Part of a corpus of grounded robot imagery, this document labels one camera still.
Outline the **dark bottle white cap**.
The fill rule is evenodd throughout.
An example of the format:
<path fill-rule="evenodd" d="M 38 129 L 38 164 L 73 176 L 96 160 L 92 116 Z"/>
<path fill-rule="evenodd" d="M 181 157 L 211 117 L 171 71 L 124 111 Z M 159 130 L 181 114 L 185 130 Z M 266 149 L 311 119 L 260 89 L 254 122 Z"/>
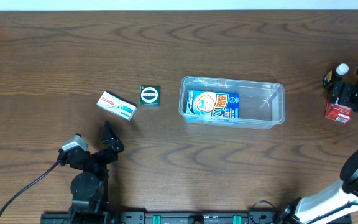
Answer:
<path fill-rule="evenodd" d="M 349 66 L 345 63 L 338 65 L 335 70 L 330 70 L 323 78 L 325 89 L 331 89 L 336 82 L 341 81 L 348 71 Z"/>

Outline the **red Panadol ActiFast box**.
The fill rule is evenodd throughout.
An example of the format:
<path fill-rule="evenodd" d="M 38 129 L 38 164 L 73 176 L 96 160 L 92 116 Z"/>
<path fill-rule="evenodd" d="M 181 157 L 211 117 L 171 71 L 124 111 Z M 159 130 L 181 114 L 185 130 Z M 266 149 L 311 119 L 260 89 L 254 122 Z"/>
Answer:
<path fill-rule="evenodd" d="M 352 109 L 348 106 L 340 105 L 337 101 L 330 102 L 330 94 L 327 96 L 324 118 L 332 121 L 347 123 L 351 120 Z"/>

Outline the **blue Cool Fever box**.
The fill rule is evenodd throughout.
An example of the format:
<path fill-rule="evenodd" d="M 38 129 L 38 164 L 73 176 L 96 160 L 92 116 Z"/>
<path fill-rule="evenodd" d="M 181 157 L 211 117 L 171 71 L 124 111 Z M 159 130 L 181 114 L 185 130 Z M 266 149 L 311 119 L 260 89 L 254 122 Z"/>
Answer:
<path fill-rule="evenodd" d="M 189 90 L 186 114 L 212 118 L 239 117 L 240 98 L 237 93 Z"/>

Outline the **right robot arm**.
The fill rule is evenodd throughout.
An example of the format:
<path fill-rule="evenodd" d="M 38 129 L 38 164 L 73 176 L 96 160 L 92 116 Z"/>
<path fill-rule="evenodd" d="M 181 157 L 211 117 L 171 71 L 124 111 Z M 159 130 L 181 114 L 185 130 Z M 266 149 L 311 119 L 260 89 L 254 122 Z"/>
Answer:
<path fill-rule="evenodd" d="M 358 80 L 348 99 L 348 105 L 358 112 Z M 295 200 L 277 217 L 275 223 L 348 223 L 343 218 L 357 211 L 358 150 L 343 165 L 337 182 L 313 196 Z"/>

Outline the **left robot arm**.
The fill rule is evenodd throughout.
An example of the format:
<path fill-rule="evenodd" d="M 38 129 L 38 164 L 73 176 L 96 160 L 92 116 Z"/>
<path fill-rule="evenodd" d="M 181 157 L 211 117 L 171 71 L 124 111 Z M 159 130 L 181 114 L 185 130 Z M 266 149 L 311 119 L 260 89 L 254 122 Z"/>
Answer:
<path fill-rule="evenodd" d="M 63 143 L 58 150 L 57 161 L 61 166 L 69 165 L 80 170 L 71 182 L 73 208 L 84 212 L 98 212 L 108 204 L 107 165 L 118 160 L 118 154 L 124 151 L 124 145 L 113 131 L 110 122 L 103 126 L 101 143 L 105 149 L 90 153 L 88 144 L 76 134 L 75 137 Z"/>

